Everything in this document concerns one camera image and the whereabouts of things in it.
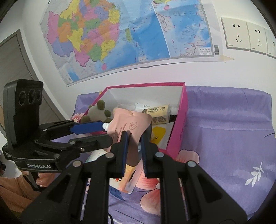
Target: power outlet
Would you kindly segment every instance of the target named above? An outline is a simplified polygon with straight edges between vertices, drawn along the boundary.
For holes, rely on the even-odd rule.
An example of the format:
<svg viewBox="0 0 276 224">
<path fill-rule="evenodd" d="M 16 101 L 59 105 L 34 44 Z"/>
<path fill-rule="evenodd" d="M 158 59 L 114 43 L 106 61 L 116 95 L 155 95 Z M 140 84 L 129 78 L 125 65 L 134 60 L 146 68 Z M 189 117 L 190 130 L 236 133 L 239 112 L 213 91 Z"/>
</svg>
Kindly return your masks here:
<svg viewBox="0 0 276 224">
<path fill-rule="evenodd" d="M 246 21 L 225 17 L 222 17 L 221 21 L 227 48 L 250 50 Z"/>
<path fill-rule="evenodd" d="M 271 30 L 266 30 L 268 56 L 276 58 L 276 38 Z"/>
<path fill-rule="evenodd" d="M 265 29 L 256 24 L 246 22 L 250 40 L 250 50 L 261 54 L 267 54 L 267 42 Z"/>
</svg>

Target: plush toy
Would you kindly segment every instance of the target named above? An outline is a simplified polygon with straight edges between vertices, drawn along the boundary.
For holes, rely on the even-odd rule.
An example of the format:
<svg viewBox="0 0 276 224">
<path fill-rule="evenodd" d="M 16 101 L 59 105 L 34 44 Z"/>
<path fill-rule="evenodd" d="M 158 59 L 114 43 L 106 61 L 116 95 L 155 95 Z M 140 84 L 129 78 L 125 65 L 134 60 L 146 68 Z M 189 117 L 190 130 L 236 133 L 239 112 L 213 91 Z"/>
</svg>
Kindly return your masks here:
<svg viewBox="0 0 276 224">
<path fill-rule="evenodd" d="M 110 123 L 112 121 L 112 119 L 109 118 L 112 114 L 109 110 L 105 110 L 105 102 L 103 100 L 99 100 L 96 105 L 90 105 L 88 108 L 87 115 L 81 117 L 81 123 L 93 121 Z"/>
</svg>

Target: hand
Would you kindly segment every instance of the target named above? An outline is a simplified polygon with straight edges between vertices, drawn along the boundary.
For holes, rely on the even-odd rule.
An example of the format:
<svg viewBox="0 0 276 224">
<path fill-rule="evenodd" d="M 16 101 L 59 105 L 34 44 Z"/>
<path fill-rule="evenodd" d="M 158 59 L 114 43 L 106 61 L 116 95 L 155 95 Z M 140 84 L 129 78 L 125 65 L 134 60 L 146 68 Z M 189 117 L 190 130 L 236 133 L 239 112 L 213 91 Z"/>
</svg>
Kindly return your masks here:
<svg viewBox="0 0 276 224">
<path fill-rule="evenodd" d="M 55 179 L 55 174 L 51 173 L 38 173 L 36 184 L 40 187 L 48 187 Z"/>
</svg>

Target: circular logo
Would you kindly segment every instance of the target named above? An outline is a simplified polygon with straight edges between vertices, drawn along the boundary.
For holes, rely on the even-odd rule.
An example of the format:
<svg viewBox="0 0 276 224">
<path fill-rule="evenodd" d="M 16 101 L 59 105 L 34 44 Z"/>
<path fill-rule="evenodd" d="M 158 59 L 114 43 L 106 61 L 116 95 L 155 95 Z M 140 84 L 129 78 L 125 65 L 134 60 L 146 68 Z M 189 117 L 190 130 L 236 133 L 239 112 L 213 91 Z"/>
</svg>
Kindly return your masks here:
<svg viewBox="0 0 276 224">
<path fill-rule="evenodd" d="M 130 129 L 130 130 L 134 130 L 135 128 L 137 128 L 137 125 L 138 125 L 138 124 L 137 124 L 136 121 L 131 122 L 130 125 L 129 125 L 129 129 Z"/>
</svg>

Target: camera lens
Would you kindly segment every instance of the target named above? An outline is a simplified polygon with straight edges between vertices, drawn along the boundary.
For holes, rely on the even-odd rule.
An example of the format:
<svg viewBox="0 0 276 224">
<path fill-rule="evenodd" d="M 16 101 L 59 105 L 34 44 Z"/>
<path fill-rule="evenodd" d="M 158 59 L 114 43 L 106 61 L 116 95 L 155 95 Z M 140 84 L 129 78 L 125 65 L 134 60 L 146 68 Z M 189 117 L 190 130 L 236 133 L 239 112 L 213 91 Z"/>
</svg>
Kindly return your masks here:
<svg viewBox="0 0 276 224">
<path fill-rule="evenodd" d="M 37 100 L 40 100 L 40 97 L 41 97 L 41 91 L 39 90 L 39 91 L 37 92 L 37 96 L 36 96 Z"/>
<path fill-rule="evenodd" d="M 21 106 L 23 106 L 23 104 L 25 103 L 25 100 L 26 100 L 26 93 L 25 91 L 22 91 L 20 94 L 19 94 L 19 104 Z"/>
<path fill-rule="evenodd" d="M 29 100 L 30 104 L 32 104 L 34 102 L 34 100 L 35 100 L 35 90 L 34 89 L 31 89 L 29 91 L 28 100 Z"/>
</svg>

